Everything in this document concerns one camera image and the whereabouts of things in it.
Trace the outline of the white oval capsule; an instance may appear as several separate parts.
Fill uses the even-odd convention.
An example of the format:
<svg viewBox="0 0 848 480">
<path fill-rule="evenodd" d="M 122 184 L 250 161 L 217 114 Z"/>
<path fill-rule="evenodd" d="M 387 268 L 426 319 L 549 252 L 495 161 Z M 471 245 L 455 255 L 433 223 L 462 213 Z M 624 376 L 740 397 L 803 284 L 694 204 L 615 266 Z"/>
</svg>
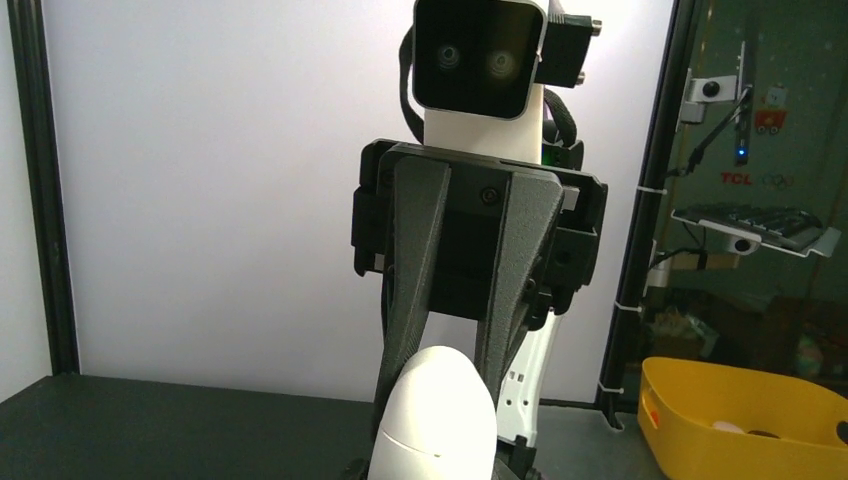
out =
<svg viewBox="0 0 848 480">
<path fill-rule="evenodd" d="M 377 430 L 369 479 L 489 479 L 497 446 L 495 404 L 471 360 L 448 346 L 415 353 Z"/>
</svg>

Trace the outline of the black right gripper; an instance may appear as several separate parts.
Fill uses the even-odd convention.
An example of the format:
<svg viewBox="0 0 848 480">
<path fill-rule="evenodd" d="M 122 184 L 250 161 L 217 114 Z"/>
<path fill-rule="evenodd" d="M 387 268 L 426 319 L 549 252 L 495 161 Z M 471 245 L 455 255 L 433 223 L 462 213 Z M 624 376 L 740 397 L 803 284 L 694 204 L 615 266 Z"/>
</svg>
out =
<svg viewBox="0 0 848 480">
<path fill-rule="evenodd" d="M 401 154 L 421 150 L 385 139 L 366 145 L 353 197 L 351 244 L 358 275 L 383 272 L 377 258 L 393 247 L 394 218 L 393 301 L 375 390 L 374 430 L 403 367 L 419 349 L 429 307 L 476 321 L 486 315 L 477 329 L 475 366 L 487 389 L 498 391 L 518 339 L 519 304 L 533 268 L 535 287 L 525 294 L 533 307 L 525 323 L 535 331 L 548 312 L 562 315 L 570 309 L 575 293 L 590 284 L 599 251 L 608 186 L 595 176 L 556 166 L 516 172 L 506 195 L 518 162 L 485 166 L 480 157 L 462 152 L 448 157 L 451 170 L 421 157 L 399 161 Z M 557 216 L 561 184 L 564 199 Z M 551 240 L 534 267 L 556 216 Z"/>
</svg>

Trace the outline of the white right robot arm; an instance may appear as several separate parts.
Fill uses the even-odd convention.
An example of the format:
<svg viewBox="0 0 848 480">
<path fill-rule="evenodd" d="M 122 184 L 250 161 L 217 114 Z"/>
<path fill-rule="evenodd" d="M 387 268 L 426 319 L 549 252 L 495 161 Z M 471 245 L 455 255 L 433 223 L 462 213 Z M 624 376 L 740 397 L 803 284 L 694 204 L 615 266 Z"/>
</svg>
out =
<svg viewBox="0 0 848 480">
<path fill-rule="evenodd" d="M 362 151 L 353 267 L 382 278 L 373 450 L 347 479 L 534 479 L 542 378 L 592 278 L 608 189 L 562 103 L 512 121 L 431 111 L 402 88 L 414 143 Z"/>
</svg>

